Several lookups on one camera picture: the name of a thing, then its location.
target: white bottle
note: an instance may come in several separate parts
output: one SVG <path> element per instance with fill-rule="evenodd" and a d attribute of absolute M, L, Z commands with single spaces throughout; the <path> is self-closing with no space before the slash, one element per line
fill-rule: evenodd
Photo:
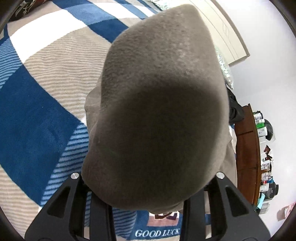
<path fill-rule="evenodd" d="M 256 120 L 255 123 L 256 123 L 256 125 L 261 124 L 261 123 L 265 123 L 265 119 Z"/>
<path fill-rule="evenodd" d="M 267 192 L 269 189 L 269 183 L 263 184 L 263 186 L 260 186 L 260 192 Z"/>
<path fill-rule="evenodd" d="M 262 115 L 261 115 L 261 113 L 256 113 L 256 114 L 254 114 L 254 119 L 255 119 L 255 121 L 257 121 L 257 120 L 261 120 L 261 119 L 262 119 Z"/>
<path fill-rule="evenodd" d="M 264 137 L 264 136 L 267 136 L 267 128 L 266 128 L 266 126 L 257 129 L 257 132 L 258 132 L 258 137 Z"/>

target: metal screw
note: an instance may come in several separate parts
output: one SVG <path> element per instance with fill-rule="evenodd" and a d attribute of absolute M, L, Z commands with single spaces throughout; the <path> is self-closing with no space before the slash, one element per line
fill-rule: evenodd
<path fill-rule="evenodd" d="M 75 172 L 71 174 L 72 179 L 77 179 L 79 177 L 79 173 Z"/>
<path fill-rule="evenodd" d="M 223 172 L 217 172 L 216 176 L 220 179 L 223 179 L 225 177 L 225 174 Z"/>

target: bottle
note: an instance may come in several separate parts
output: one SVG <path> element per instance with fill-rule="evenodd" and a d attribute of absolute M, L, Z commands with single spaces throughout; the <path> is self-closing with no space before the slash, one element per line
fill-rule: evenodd
<path fill-rule="evenodd" d="M 258 137 L 264 137 L 267 136 L 267 128 L 266 126 L 260 129 L 257 129 Z"/>
<path fill-rule="evenodd" d="M 255 123 L 256 123 L 256 125 L 257 125 L 257 124 L 260 124 L 260 123 L 265 123 L 265 119 L 256 120 L 256 122 L 255 122 Z"/>
<path fill-rule="evenodd" d="M 260 192 L 267 192 L 269 189 L 269 183 L 263 184 L 263 186 L 260 186 Z"/>
<path fill-rule="evenodd" d="M 263 119 L 263 114 L 259 110 L 256 112 L 253 112 L 253 116 L 254 116 L 255 122 Z"/>

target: wooden shelf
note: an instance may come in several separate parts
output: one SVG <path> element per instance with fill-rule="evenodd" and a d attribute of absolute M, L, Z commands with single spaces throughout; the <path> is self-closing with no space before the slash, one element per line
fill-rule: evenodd
<path fill-rule="evenodd" d="M 245 198 L 257 205 L 261 162 L 258 132 L 251 105 L 243 106 L 245 118 L 234 125 L 237 136 L 237 188 Z"/>

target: blue stripe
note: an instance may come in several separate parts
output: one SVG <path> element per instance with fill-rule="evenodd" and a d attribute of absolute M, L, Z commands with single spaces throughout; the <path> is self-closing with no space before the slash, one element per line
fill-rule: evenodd
<path fill-rule="evenodd" d="M 73 140 L 73 139 L 80 139 L 80 138 L 85 138 L 85 137 L 88 137 L 88 133 L 87 134 L 80 134 L 80 135 L 73 135 L 71 136 L 70 140 Z"/>
<path fill-rule="evenodd" d="M 127 221 L 125 222 L 124 224 L 117 224 L 116 223 L 116 227 L 120 228 L 120 227 L 127 227 L 127 226 L 131 226 L 135 223 L 134 220 L 130 220 L 130 221 Z"/>
<path fill-rule="evenodd" d="M 120 236 L 125 239 L 127 239 L 129 237 L 129 235 L 131 234 L 131 232 L 119 232 L 119 233 L 115 232 L 115 233 L 117 236 Z"/>
<path fill-rule="evenodd" d="M 127 10 L 129 10 L 131 13 L 136 15 L 140 19 L 146 19 L 148 16 L 142 13 L 139 9 L 137 9 L 134 5 L 130 4 L 129 2 L 125 0 L 115 0 L 119 4 L 121 4 L 123 7 L 125 7 Z"/>
<path fill-rule="evenodd" d="M 126 219 L 122 219 L 122 220 L 120 220 L 120 221 L 114 221 L 114 223 L 116 223 L 116 225 L 117 225 L 117 224 L 126 223 Z"/>
<path fill-rule="evenodd" d="M 87 129 L 86 128 L 85 129 L 81 129 L 81 130 L 75 130 L 74 131 L 74 134 L 85 133 L 85 132 L 87 132 Z"/>
<path fill-rule="evenodd" d="M 82 152 L 87 152 L 88 148 L 87 147 L 83 147 L 80 149 L 75 149 L 73 151 L 65 151 L 63 152 L 62 156 L 70 156 L 70 155 L 74 155 L 74 154 L 78 154 L 78 153 L 82 153 Z"/>
<path fill-rule="evenodd" d="M 155 11 L 152 7 L 150 7 L 147 3 L 145 3 L 142 0 L 138 0 L 138 2 L 142 3 L 146 8 L 148 8 L 151 12 L 153 12 L 154 14 L 157 14 L 157 11 Z"/>
<path fill-rule="evenodd" d="M 87 210 L 90 210 L 90 202 L 91 202 L 91 192 L 87 193 L 86 196 L 86 207 L 84 214 L 84 226 L 89 227 L 90 213 L 87 213 Z"/>
<path fill-rule="evenodd" d="M 43 196 L 42 197 L 42 201 L 43 200 L 49 200 L 51 197 L 52 197 L 52 195 Z"/>
<path fill-rule="evenodd" d="M 60 159 L 59 159 L 59 163 L 60 162 L 65 162 L 65 161 L 71 161 L 71 160 L 75 160 L 75 159 L 78 159 L 78 158 L 81 158 L 81 157 L 85 157 L 86 156 L 86 153 L 87 151 L 84 151 L 82 153 L 79 153 L 77 155 L 72 155 L 72 156 L 62 156 Z"/>
<path fill-rule="evenodd" d="M 47 203 L 47 201 L 48 201 L 48 200 L 46 200 L 46 201 L 41 201 L 41 202 L 40 202 L 40 206 L 43 207 L 43 206 Z"/>
<path fill-rule="evenodd" d="M 22 66 L 22 62 L 20 61 L 9 38 L 0 45 L 0 53 L 0 85 L 4 85 L 9 77 L 12 76 L 20 66 Z"/>
<path fill-rule="evenodd" d="M 87 0 L 54 0 L 53 2 L 111 43 L 128 28 L 114 16 Z"/>
<path fill-rule="evenodd" d="M 75 145 L 75 146 L 67 146 L 67 147 L 65 148 L 65 151 L 68 151 L 68 150 L 76 150 L 76 149 L 78 149 L 78 148 L 86 147 L 86 146 L 88 146 L 88 145 L 89 145 L 89 143 L 86 142 L 86 143 L 82 143 L 82 144 Z"/>
<path fill-rule="evenodd" d="M 66 167 L 66 166 L 74 165 L 74 164 L 77 164 L 79 162 L 83 162 L 83 160 L 84 160 L 84 158 L 58 163 L 56 165 L 56 167 L 58 168 L 58 167 Z"/>
<path fill-rule="evenodd" d="M 49 190 L 49 191 L 45 191 L 43 195 L 52 195 L 57 191 L 57 189 L 53 189 L 53 190 Z"/>
<path fill-rule="evenodd" d="M 75 140 L 75 141 L 69 141 L 68 145 L 73 145 L 73 144 L 78 144 L 78 143 L 83 143 L 83 142 L 88 142 L 89 139 L 85 138 L 85 139 L 79 139 L 79 140 Z"/>
<path fill-rule="evenodd" d="M 113 214 L 114 215 L 118 215 L 118 214 L 122 214 L 122 213 L 126 213 L 127 211 L 124 211 L 124 210 L 120 210 L 120 209 L 118 209 L 118 210 L 114 210 L 113 209 Z"/>
<path fill-rule="evenodd" d="M 133 215 L 135 215 L 134 213 L 125 213 L 123 215 L 114 215 L 113 219 L 114 221 L 120 221 L 122 219 L 126 219 L 126 218 L 130 218 L 132 217 Z"/>
<path fill-rule="evenodd" d="M 56 168 L 56 169 L 54 169 L 53 173 L 66 172 L 66 171 L 69 171 L 69 170 L 72 170 L 72 169 L 81 168 L 82 162 L 83 161 L 79 162 L 76 165 L 70 165 L 70 166 L 67 166 L 67 167 Z"/>
<path fill-rule="evenodd" d="M 80 124 L 79 126 L 77 126 L 77 129 L 81 129 L 81 128 L 87 129 L 86 126 L 85 126 L 85 124 Z"/>
<path fill-rule="evenodd" d="M 56 184 L 56 183 L 63 183 L 67 178 L 63 177 L 63 178 L 54 178 L 48 181 L 48 184 Z"/>
<path fill-rule="evenodd" d="M 45 190 L 58 189 L 61 185 L 62 183 L 49 185 L 45 188 Z"/>
<path fill-rule="evenodd" d="M 114 213 L 114 218 L 118 218 L 124 215 L 134 215 L 135 211 L 127 211 L 127 210 L 122 210 L 122 212 L 117 213 L 117 212 L 113 212 Z"/>
<path fill-rule="evenodd" d="M 70 169 L 69 171 L 67 172 L 62 172 L 62 173 L 55 173 L 55 174 L 52 174 L 52 178 L 61 178 L 61 177 L 69 177 L 73 172 L 80 172 L 81 171 L 81 167 L 79 168 L 73 168 L 73 169 Z"/>
<path fill-rule="evenodd" d="M 120 233 L 120 232 L 131 232 L 133 227 L 134 227 L 134 224 L 132 224 L 129 227 L 122 228 L 122 229 L 115 228 L 115 233 L 118 235 L 118 233 Z"/>

